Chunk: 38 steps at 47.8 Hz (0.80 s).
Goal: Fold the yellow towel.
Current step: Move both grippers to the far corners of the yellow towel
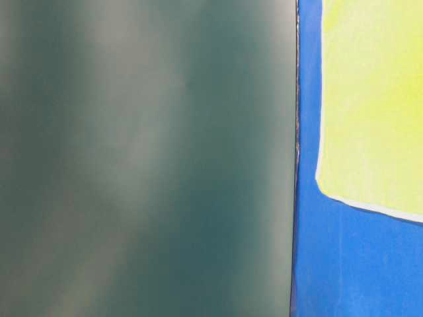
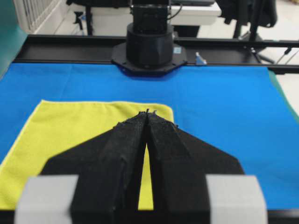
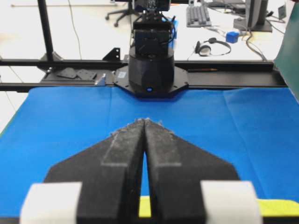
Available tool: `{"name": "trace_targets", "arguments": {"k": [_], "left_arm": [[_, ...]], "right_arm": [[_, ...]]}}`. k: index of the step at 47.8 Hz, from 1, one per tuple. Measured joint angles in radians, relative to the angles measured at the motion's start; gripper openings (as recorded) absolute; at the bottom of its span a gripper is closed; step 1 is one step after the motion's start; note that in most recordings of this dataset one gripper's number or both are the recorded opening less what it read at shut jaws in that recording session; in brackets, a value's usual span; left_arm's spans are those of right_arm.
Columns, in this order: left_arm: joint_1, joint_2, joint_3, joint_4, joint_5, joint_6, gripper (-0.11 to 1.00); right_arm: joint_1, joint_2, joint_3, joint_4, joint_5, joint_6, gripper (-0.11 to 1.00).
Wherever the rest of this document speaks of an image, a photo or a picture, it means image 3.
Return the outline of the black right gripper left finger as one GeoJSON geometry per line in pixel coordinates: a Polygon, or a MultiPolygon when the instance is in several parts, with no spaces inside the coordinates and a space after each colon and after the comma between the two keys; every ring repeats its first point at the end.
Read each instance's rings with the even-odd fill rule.
{"type": "Polygon", "coordinates": [[[144,123],[71,156],[31,185],[22,224],[129,224],[138,214],[144,123]]]}

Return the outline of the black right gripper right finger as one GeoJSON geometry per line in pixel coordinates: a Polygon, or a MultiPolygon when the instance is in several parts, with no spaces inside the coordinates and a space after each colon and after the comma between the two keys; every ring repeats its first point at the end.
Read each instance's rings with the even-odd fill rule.
{"type": "Polygon", "coordinates": [[[159,224],[261,224],[250,182],[224,159],[144,122],[150,205],[159,224]]]}

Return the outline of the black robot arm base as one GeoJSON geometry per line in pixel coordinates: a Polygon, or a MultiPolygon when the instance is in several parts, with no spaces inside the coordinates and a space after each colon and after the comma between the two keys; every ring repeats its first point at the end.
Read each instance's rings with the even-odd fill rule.
{"type": "Polygon", "coordinates": [[[188,73],[176,67],[174,19],[163,15],[169,0],[133,0],[140,12],[133,22],[134,42],[130,45],[128,65],[115,71],[114,84],[140,97],[167,97],[188,86],[188,73]]]}

